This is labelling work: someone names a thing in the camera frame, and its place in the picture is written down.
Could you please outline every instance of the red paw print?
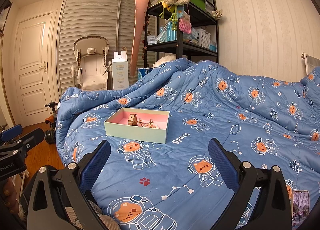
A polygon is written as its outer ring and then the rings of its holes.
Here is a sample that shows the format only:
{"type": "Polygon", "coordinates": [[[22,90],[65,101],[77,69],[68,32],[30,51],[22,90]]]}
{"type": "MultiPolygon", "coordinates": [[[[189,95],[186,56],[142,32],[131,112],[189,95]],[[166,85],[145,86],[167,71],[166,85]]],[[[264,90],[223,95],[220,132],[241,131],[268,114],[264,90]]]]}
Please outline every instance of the red paw print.
{"type": "Polygon", "coordinates": [[[150,184],[150,179],[145,178],[145,177],[143,179],[141,178],[139,183],[143,184],[146,187],[150,184]]]}

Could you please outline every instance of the door handle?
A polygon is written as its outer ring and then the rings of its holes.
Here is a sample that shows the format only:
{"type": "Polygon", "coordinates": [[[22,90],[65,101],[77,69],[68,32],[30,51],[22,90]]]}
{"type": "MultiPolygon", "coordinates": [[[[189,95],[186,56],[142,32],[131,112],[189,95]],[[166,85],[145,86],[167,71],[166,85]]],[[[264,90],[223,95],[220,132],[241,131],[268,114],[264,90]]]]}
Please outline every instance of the door handle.
{"type": "Polygon", "coordinates": [[[47,63],[44,61],[42,66],[39,66],[40,69],[43,69],[44,73],[47,73],[47,63]]]}

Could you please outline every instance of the silver screw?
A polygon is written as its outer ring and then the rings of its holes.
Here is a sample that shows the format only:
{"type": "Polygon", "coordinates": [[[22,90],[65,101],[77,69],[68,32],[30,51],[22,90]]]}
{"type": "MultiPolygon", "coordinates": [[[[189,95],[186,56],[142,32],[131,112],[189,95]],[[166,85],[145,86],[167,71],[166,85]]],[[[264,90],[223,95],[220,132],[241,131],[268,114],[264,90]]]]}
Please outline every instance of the silver screw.
{"type": "Polygon", "coordinates": [[[242,166],[244,166],[246,169],[248,169],[251,167],[251,164],[249,162],[245,161],[242,163],[242,166]]]}
{"type": "Polygon", "coordinates": [[[276,172],[279,172],[280,171],[280,167],[275,165],[275,166],[273,166],[273,170],[276,171],[276,172]]]}
{"type": "Polygon", "coordinates": [[[43,172],[45,172],[47,169],[46,169],[46,167],[41,167],[40,169],[39,169],[39,172],[40,173],[43,173],[43,172]]]}
{"type": "Polygon", "coordinates": [[[74,169],[76,167],[76,163],[70,163],[68,165],[68,169],[74,169]]]}

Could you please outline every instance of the wooden floor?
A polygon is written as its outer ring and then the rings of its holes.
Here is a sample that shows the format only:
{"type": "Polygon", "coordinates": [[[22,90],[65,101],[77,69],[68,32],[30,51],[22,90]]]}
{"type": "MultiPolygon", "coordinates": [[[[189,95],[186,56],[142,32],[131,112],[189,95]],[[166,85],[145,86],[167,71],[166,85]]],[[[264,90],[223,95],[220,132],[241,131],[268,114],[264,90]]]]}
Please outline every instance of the wooden floor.
{"type": "MultiPolygon", "coordinates": [[[[24,127],[21,136],[26,135],[36,128],[41,128],[45,131],[50,128],[50,125],[43,122],[24,127]]],[[[30,172],[30,177],[26,178],[25,180],[25,186],[29,182],[29,179],[34,175],[34,173],[44,165],[51,165],[56,169],[64,168],[64,165],[62,164],[61,159],[58,155],[56,145],[48,144],[45,140],[28,151],[28,157],[25,159],[25,163],[27,165],[27,170],[30,172]]]]}

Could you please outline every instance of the shelf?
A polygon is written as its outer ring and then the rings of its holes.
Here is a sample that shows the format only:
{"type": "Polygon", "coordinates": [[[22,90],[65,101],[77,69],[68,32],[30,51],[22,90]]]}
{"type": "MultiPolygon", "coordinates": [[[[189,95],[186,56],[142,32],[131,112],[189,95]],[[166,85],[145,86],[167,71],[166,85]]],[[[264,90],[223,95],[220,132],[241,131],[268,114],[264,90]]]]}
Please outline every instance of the shelf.
{"type": "MultiPolygon", "coordinates": [[[[208,13],[204,12],[202,9],[200,9],[196,5],[192,3],[189,3],[188,5],[189,5],[190,20],[193,27],[210,26],[210,25],[217,24],[217,21],[213,17],[211,17],[208,13]]],[[[188,12],[186,5],[184,6],[184,10],[185,12],[188,12]]],[[[148,8],[149,15],[159,17],[160,13],[162,13],[161,3],[148,8]]],[[[167,9],[164,9],[165,19],[169,19],[171,15],[172,15],[171,12],[169,12],[167,9]]]]}
{"type": "MultiPolygon", "coordinates": [[[[208,48],[200,47],[196,44],[191,44],[188,42],[183,41],[183,55],[185,56],[212,56],[217,57],[218,53],[215,51],[212,51],[208,48]]],[[[153,45],[147,45],[148,51],[154,51],[154,52],[163,52],[163,53],[171,53],[176,54],[177,53],[177,41],[168,41],[153,45]]]]}

